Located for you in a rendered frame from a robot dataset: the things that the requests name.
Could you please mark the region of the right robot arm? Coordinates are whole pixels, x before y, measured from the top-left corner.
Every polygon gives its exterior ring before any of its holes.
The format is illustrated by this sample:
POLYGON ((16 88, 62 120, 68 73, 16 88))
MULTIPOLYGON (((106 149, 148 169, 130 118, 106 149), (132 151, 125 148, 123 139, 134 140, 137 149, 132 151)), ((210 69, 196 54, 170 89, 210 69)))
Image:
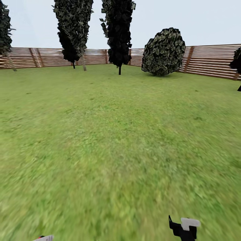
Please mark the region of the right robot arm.
POLYGON ((180 236, 181 241, 195 241, 196 227, 200 227, 197 219, 181 218, 182 224, 173 223, 169 215, 169 225, 175 236, 180 236))

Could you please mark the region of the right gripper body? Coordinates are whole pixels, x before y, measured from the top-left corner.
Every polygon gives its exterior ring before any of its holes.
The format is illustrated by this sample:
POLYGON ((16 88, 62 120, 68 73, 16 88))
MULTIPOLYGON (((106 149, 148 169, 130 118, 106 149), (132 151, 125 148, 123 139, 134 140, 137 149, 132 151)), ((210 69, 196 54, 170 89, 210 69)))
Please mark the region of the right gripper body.
POLYGON ((183 230, 181 224, 173 223, 173 234, 175 236, 180 236, 181 241, 184 241, 185 239, 193 239, 195 241, 196 239, 196 228, 194 226, 189 226, 189 231, 183 230))

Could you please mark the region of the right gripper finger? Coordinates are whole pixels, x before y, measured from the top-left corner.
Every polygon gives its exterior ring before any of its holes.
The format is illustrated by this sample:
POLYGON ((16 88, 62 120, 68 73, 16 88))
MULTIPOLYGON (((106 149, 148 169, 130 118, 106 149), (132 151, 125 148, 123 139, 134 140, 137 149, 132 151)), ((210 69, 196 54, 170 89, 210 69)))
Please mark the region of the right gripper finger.
POLYGON ((172 229, 172 228, 173 228, 173 222, 172 222, 172 220, 171 220, 170 215, 169 215, 169 225, 170 225, 170 228, 172 229))

